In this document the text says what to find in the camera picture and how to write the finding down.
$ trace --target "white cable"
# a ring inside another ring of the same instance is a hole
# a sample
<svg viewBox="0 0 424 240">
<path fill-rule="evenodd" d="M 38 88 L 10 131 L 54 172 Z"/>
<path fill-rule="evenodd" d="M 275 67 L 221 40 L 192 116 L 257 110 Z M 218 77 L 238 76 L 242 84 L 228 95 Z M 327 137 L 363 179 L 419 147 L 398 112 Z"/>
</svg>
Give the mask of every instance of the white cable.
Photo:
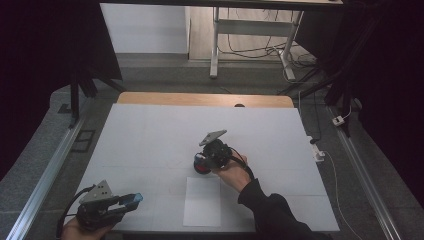
<svg viewBox="0 0 424 240">
<path fill-rule="evenodd" d="M 343 119 L 349 117 L 349 115 L 350 115 L 351 112 L 352 112 L 352 105 L 349 106 L 349 113 L 346 116 L 344 116 Z"/>
<path fill-rule="evenodd" d="M 333 164 L 333 170 L 334 170 L 334 178 L 336 180 L 336 201 L 337 201 L 337 208 L 339 209 L 340 215 L 343 218 L 343 221 L 346 223 L 346 225 L 350 228 L 350 230 L 353 232 L 353 234 L 355 234 L 355 236 L 357 236 L 359 239 L 363 240 L 354 230 L 353 228 L 349 225 L 349 223 L 346 221 L 342 210 L 340 209 L 340 203 L 339 203 L 339 188 L 337 185 L 337 173 L 336 173 L 336 166 L 334 165 L 334 161 L 333 158 L 331 157 L 330 153 L 327 151 L 322 151 L 323 153 L 327 154 L 330 157 L 331 163 Z"/>
</svg>

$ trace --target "white sheet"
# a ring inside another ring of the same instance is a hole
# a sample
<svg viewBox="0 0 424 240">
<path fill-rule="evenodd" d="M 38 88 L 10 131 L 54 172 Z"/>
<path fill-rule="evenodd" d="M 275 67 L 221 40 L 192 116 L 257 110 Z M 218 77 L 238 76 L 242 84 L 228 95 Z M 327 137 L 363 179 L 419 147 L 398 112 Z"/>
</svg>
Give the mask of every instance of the white sheet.
<svg viewBox="0 0 424 240">
<path fill-rule="evenodd" d="M 220 179 L 187 178 L 184 226 L 221 226 Z"/>
</svg>

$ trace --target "human hand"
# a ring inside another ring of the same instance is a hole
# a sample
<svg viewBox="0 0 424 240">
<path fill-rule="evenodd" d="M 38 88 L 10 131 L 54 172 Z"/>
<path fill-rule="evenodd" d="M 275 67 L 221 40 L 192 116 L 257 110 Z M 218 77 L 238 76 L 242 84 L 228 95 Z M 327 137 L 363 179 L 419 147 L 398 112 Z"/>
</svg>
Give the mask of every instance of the human hand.
<svg viewBox="0 0 424 240">
<path fill-rule="evenodd" d="M 231 150 L 233 156 L 240 159 L 240 156 Z M 242 161 L 247 164 L 247 157 L 241 155 Z M 218 175 L 227 185 L 233 187 L 237 192 L 241 192 L 243 188 L 250 182 L 249 174 L 244 170 L 240 164 L 230 160 L 230 162 L 223 168 L 211 169 L 213 173 Z"/>
<path fill-rule="evenodd" d="M 83 229 L 76 218 L 72 218 L 63 226 L 62 240 L 100 240 L 113 227 L 110 225 L 90 232 Z"/>
</svg>

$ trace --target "white table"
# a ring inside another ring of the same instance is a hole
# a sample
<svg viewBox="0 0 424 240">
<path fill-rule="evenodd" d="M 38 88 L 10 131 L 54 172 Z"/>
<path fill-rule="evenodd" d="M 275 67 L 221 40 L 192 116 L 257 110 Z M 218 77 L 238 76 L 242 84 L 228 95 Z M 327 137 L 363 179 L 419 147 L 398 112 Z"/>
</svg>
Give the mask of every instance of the white table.
<svg viewBox="0 0 424 240">
<path fill-rule="evenodd" d="M 144 200 L 114 230 L 124 232 L 253 232 L 253 214 L 220 185 L 221 226 L 183 226 L 187 177 L 207 132 L 248 156 L 264 192 L 283 195 L 293 214 L 314 231 L 338 231 L 322 179 L 294 108 L 233 108 L 115 104 L 79 190 L 106 179 L 115 195 Z M 74 204 L 70 212 L 75 212 Z"/>
</svg>

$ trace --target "wooden board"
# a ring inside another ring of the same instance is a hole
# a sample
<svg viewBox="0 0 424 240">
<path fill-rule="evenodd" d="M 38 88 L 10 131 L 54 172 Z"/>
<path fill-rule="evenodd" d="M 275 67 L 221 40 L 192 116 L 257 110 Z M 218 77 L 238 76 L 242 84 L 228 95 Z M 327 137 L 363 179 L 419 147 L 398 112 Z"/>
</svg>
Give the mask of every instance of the wooden board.
<svg viewBox="0 0 424 240">
<path fill-rule="evenodd" d="M 124 92 L 117 103 L 221 107 L 243 104 L 246 107 L 293 108 L 293 101 L 287 96 L 198 93 Z"/>
</svg>

